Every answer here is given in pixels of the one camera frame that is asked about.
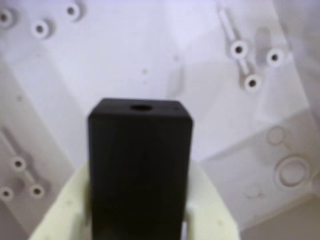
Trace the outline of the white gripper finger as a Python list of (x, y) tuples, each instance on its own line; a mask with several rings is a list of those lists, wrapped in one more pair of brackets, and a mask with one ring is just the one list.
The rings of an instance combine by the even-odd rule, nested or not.
[(29, 237), (31, 240), (87, 240), (90, 221), (89, 166), (77, 169)]
[(186, 198), (188, 240), (239, 240), (240, 231), (215, 185), (196, 161), (189, 163)]

